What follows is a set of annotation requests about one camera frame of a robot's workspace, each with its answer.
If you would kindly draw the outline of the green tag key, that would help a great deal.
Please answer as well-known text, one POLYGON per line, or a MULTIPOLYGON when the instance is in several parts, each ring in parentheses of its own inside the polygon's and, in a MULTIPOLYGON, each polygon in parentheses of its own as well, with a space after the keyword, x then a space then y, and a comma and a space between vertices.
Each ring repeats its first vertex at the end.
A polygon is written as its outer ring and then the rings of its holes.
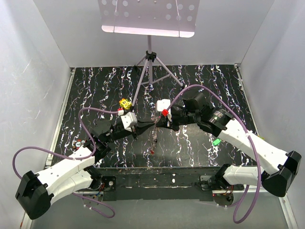
POLYGON ((216 139, 213 141, 213 146, 217 146, 221 143, 221 139, 216 139))

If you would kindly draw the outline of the lilac music stand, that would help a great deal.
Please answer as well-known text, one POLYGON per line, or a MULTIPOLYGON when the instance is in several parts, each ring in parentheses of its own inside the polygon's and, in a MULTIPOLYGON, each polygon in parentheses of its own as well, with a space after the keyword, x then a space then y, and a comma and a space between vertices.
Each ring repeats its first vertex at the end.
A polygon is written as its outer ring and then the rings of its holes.
POLYGON ((102 30, 108 33, 146 35, 148 49, 141 61, 144 67, 132 100, 135 104, 145 72, 149 72, 148 84, 153 80, 153 62, 157 61, 181 88, 178 78, 166 67, 152 50, 152 37, 191 38, 195 34, 198 0, 100 0, 98 1, 102 30))

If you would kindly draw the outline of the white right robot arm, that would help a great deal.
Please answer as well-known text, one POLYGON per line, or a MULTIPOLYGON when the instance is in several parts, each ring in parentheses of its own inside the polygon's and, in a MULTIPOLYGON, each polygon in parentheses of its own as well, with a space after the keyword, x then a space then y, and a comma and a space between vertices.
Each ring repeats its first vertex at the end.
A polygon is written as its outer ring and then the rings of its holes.
POLYGON ((258 167, 225 164, 208 185, 225 190, 231 185, 260 184, 277 197, 286 195, 299 170, 302 156, 298 152, 278 149, 244 129, 230 113, 211 106, 202 92, 188 91, 183 102, 184 106, 175 106, 169 99, 157 101, 156 113, 160 118, 157 127, 179 131, 181 125, 197 124, 204 132, 232 144, 259 164, 258 167))

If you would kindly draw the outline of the red owl toy block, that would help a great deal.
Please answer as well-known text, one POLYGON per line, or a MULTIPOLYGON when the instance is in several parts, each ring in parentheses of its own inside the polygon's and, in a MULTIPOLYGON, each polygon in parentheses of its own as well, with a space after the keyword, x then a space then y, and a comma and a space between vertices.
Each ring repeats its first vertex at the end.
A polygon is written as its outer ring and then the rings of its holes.
POLYGON ((86 143, 86 140, 77 140, 76 142, 74 142, 74 149, 79 149, 81 146, 83 146, 86 143))

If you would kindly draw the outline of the yellow toy block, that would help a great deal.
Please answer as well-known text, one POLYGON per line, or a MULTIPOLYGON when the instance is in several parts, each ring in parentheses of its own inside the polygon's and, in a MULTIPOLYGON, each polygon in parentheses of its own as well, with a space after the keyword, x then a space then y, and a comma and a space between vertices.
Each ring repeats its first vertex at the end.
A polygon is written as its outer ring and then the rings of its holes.
POLYGON ((132 102, 129 101, 128 99, 124 99, 122 98, 120 101, 119 101, 119 105, 122 109, 124 110, 129 110, 131 107, 132 107, 132 102))

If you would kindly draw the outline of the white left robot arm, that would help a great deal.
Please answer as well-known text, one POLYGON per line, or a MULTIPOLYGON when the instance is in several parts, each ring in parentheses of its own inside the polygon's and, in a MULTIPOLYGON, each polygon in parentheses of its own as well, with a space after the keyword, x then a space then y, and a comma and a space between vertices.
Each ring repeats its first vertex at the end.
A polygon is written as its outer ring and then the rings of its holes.
POLYGON ((124 128, 121 120, 115 125, 109 120, 100 120, 91 131, 93 140, 76 150, 72 159, 63 159, 38 173, 29 171, 24 174, 15 198, 30 219, 37 219, 57 200, 75 191, 99 190, 104 181, 93 165, 110 152, 109 144, 129 135, 136 137, 153 125, 153 121, 137 121, 124 128))

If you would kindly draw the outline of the metal key ring disc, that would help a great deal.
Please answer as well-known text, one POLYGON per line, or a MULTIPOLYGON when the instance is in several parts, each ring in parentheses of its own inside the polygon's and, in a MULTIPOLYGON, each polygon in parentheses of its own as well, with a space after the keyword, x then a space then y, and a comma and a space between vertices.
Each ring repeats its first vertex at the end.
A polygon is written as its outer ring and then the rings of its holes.
MULTIPOLYGON (((158 121, 159 116, 155 117, 155 123, 158 121)), ((153 127, 153 132, 152 132, 152 142, 151 142, 151 150, 155 151, 156 145, 157 145, 157 132, 158 128, 156 127, 156 124, 153 127)))

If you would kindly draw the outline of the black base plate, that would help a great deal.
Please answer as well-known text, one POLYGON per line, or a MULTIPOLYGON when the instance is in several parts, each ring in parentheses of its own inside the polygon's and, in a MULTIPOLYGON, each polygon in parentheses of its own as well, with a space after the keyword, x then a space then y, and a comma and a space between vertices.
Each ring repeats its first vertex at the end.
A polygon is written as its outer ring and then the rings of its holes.
POLYGON ((224 193, 225 204, 233 203, 233 191, 254 186, 254 175, 223 178, 221 167, 87 167, 93 178, 91 188, 101 191, 104 201, 196 199, 213 201, 213 194, 224 193))

